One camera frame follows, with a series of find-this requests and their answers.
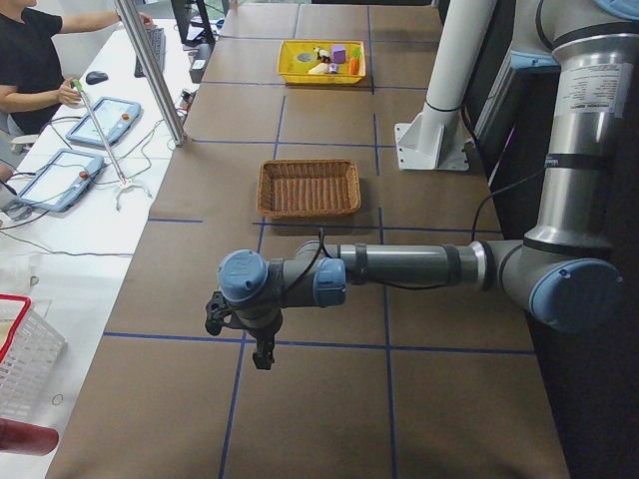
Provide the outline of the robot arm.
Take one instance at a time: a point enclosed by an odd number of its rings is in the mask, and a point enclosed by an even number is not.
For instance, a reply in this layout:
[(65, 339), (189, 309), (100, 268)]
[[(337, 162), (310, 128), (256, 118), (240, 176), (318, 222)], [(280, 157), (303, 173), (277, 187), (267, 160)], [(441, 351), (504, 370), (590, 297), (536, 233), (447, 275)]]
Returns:
[(579, 332), (607, 320), (623, 294), (603, 221), (610, 166), (638, 59), (634, 1), (520, 1), (511, 65), (560, 70), (535, 227), (521, 240), (466, 246), (302, 244), (291, 259), (240, 249), (218, 270), (206, 329), (242, 329), (268, 369), (287, 307), (342, 304), (349, 284), (501, 289), (538, 321)]

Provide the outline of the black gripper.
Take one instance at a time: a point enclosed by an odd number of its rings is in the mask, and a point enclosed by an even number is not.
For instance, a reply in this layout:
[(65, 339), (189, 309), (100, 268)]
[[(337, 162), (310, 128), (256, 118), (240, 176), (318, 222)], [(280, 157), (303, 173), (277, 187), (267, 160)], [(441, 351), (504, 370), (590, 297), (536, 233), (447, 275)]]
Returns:
[(276, 335), (283, 325), (281, 318), (275, 318), (270, 323), (257, 323), (252, 321), (249, 334), (256, 341), (256, 349), (253, 353), (253, 362), (256, 368), (271, 369), (275, 363), (274, 350)]

